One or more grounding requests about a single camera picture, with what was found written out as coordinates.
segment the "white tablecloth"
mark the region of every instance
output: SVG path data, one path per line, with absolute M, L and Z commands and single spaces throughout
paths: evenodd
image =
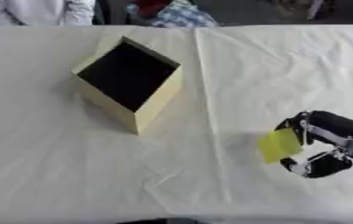
M 142 136 L 70 79 L 123 35 L 184 66 Z M 263 133 L 314 109 L 353 118 L 353 26 L 0 28 L 0 221 L 353 221 L 353 169 L 303 179 L 259 156 Z

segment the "box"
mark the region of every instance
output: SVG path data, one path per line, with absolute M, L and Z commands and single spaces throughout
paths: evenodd
M 73 70 L 84 98 L 139 134 L 182 86 L 181 64 L 123 37 Z

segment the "floor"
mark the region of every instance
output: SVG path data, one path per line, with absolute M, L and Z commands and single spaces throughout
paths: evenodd
M 353 24 L 353 0 L 336 0 L 329 17 L 313 22 L 292 21 L 265 0 L 196 0 L 221 25 Z

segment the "table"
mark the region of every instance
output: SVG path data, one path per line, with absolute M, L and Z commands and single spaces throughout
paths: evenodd
M 184 66 L 142 136 L 71 83 L 123 35 Z M 0 27 L 0 222 L 353 221 L 353 169 L 310 180 L 262 163 L 256 141 L 305 109 L 353 118 L 353 26 Z

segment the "yellow object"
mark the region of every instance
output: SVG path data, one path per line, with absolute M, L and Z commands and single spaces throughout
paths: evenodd
M 272 131 L 258 141 L 267 164 L 277 163 L 282 158 L 301 153 L 301 145 L 292 129 Z

